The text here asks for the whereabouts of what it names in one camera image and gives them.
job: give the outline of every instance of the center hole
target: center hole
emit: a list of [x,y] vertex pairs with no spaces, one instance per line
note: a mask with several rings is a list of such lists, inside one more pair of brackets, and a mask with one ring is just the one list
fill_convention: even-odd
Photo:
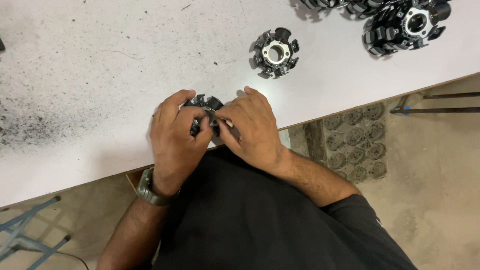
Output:
[[415,14],[408,21],[407,27],[411,32],[417,33],[420,32],[426,25],[427,16],[423,14]]
[[282,48],[280,46],[272,46],[270,50],[268,51],[268,56],[270,56],[270,59],[273,61],[280,61],[283,58],[283,52]]

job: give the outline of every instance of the blue chair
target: blue chair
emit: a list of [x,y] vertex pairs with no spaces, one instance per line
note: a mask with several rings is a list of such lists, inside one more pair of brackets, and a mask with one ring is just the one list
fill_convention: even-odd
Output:
[[[49,247],[22,234],[25,228],[25,225],[27,225],[30,222],[30,220],[36,215],[38,211],[60,200],[61,200],[60,196],[55,196],[52,199],[42,204],[34,206],[32,209],[21,214],[20,216],[10,221],[7,221],[4,224],[0,224],[0,232],[5,231],[10,234],[10,236],[7,239],[7,242],[4,245],[0,246],[0,263],[6,257],[14,254],[18,250],[34,250],[34,251],[43,252],[44,255],[28,268],[28,270],[33,270],[33,269],[36,269],[40,264],[42,264],[48,257],[50,257],[52,254],[57,252],[57,250],[61,246],[63,246],[65,243],[67,243],[70,240],[70,236],[67,235],[54,247]],[[16,228],[11,228],[12,226],[18,223],[19,225]],[[11,246],[15,240],[18,240],[20,243],[22,243],[22,245]]]

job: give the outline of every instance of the watch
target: watch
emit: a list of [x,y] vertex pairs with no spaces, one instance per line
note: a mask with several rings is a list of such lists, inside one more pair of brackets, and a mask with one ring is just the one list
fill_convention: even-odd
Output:
[[146,169],[137,187],[137,196],[153,205],[165,206],[168,205],[179,193],[180,190],[173,196],[158,195],[152,192],[154,168]]

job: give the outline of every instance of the white table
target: white table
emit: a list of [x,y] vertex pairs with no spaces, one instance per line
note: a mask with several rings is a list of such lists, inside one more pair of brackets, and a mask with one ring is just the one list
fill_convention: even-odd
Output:
[[[365,21],[315,21],[299,3],[2,1],[0,207],[153,163],[150,119],[182,88],[227,102],[250,85],[282,128],[480,71],[478,1],[450,2],[442,37],[383,59],[361,42]],[[251,47],[277,27],[300,61],[264,79]]]

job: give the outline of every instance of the hand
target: hand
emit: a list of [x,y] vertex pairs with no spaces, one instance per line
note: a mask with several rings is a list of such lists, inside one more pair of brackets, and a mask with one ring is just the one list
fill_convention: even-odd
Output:
[[[180,90],[160,103],[152,119],[150,139],[155,157],[152,191],[172,196],[197,167],[212,138],[205,111],[179,105],[195,97],[194,90]],[[190,135],[194,118],[202,119],[200,132]]]
[[234,99],[215,113],[219,118],[230,119],[240,137],[233,135],[230,127],[220,120],[220,138],[245,162],[275,175],[289,151],[280,143],[276,119],[267,98],[248,86],[244,91],[246,96]]

